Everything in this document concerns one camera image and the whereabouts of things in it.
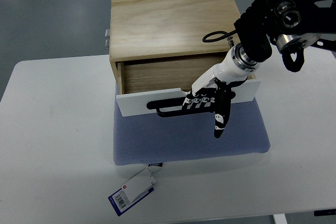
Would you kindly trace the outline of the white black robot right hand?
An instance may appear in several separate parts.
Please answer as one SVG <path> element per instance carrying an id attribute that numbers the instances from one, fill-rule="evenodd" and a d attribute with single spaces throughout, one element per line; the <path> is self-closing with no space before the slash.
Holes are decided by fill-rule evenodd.
<path id="1" fill-rule="evenodd" d="M 213 65 L 193 84 L 186 95 L 182 110 L 191 110 L 207 102 L 214 105 L 214 136 L 219 138 L 228 123 L 233 87 L 242 85 L 247 77 L 259 68 L 259 63 L 251 60 L 241 44 L 233 46 L 221 63 Z"/>

